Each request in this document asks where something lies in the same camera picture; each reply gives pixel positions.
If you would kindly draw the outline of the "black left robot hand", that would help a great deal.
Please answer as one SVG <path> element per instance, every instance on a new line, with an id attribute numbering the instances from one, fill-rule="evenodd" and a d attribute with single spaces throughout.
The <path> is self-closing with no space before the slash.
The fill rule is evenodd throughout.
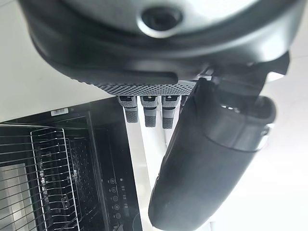
<path id="1" fill-rule="evenodd" d="M 264 146 L 304 0 L 21 0 L 30 38 L 60 73 L 118 96 L 194 83 L 163 158 L 148 216 L 193 231 L 223 204 Z"/>

